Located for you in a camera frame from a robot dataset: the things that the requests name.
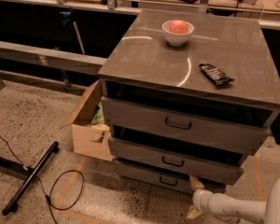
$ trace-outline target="drawer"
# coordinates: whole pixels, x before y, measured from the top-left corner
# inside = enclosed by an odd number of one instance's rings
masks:
[[[139,166],[126,161],[115,161],[118,175],[128,177],[134,180],[156,185],[166,189],[193,194],[190,187],[189,177],[185,175],[173,175],[165,172],[154,170],[153,168]],[[204,183],[206,189],[213,192],[224,192],[223,186]]]
[[[253,155],[268,136],[265,128],[209,119],[148,105],[102,98],[112,125],[177,140]]]
[[[155,147],[109,138],[110,152],[115,157],[142,162],[177,173],[193,175],[218,183],[234,184],[243,174],[243,169],[225,163],[209,161],[174,153]]]

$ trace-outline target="counter cabinet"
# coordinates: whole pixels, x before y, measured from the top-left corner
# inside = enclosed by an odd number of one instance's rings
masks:
[[[175,19],[195,27],[181,47],[161,34]],[[234,82],[215,87],[200,63]],[[190,176],[207,189],[233,185],[280,113],[276,73],[256,21],[143,10],[98,74],[118,173],[189,194]]]

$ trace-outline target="cabinet top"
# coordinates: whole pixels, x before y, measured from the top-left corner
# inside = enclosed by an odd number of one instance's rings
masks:
[[[190,40],[173,47],[161,26],[194,25]],[[234,81],[217,88],[201,72],[210,63]],[[214,100],[280,108],[280,78],[257,21],[212,15],[142,10],[99,77]]]

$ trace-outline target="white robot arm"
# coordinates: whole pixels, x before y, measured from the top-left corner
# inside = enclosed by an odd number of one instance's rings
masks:
[[[238,223],[244,219],[255,224],[280,224],[280,178],[273,185],[267,202],[237,200],[228,195],[196,189],[193,212],[211,214],[225,223]]]

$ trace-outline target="speckled floor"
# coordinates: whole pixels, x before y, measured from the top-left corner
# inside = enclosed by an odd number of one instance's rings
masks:
[[[191,204],[186,194],[122,178],[115,173],[112,162],[75,154],[70,127],[61,129],[59,125],[79,96],[64,92],[63,84],[9,74],[1,77],[6,86],[0,91],[0,135],[18,157],[34,167],[53,141],[60,143],[60,151],[49,158],[38,175],[45,192],[49,194],[64,171],[76,169],[85,176],[82,196],[76,205],[67,211],[53,211],[58,223],[220,223],[210,216],[186,219]],[[0,156],[15,161],[2,140]],[[280,146],[269,136],[257,155],[245,161],[244,168],[245,174],[234,186],[227,187],[227,193],[235,198],[265,200],[273,182],[280,177]],[[54,223],[38,180],[21,197],[18,211],[2,216],[3,208],[22,180],[1,171],[0,223]],[[64,176],[53,191],[53,202],[60,207],[70,205],[80,187],[79,175]]]

